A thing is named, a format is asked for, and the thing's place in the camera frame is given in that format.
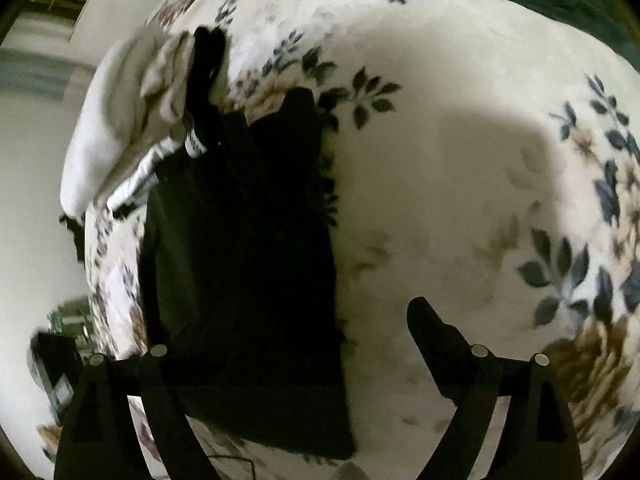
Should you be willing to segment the black striped sweater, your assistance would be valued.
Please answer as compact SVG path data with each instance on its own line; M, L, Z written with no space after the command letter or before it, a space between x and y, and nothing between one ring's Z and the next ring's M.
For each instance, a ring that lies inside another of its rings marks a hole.
M290 452L354 454L312 92L256 122L210 112L206 152L157 166L139 259L149 344L183 413Z

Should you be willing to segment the floral bedspread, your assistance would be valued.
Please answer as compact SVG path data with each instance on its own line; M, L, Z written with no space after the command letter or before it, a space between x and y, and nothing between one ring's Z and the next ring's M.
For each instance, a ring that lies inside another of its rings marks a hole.
M227 479L405 479L452 415L404 322L558 375L588 479L639 420L639 75L515 0L164 0L152 26L230 37L218 101L258 119L304 86L326 137L357 452L292 454L201 422Z

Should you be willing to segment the beige folded garment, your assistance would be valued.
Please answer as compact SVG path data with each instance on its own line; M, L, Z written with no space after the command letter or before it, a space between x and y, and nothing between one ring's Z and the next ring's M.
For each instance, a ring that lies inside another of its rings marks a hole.
M149 122L161 122L168 128L181 122L194 47L194 37L182 32L170 36L152 57L140 89L140 96L148 102Z

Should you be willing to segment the black white folded garment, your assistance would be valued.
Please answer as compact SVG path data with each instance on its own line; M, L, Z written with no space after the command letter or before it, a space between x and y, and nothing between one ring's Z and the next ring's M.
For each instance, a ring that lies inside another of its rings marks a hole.
M226 35L220 28L203 26L190 34L195 39L194 58L186 83L186 108L181 122L170 128L161 122L149 122L145 100L141 131L129 142L92 200L94 206L105 207L116 217L121 215L122 207L136 209L144 203L155 166L183 147L200 116L209 110L210 94L224 62Z

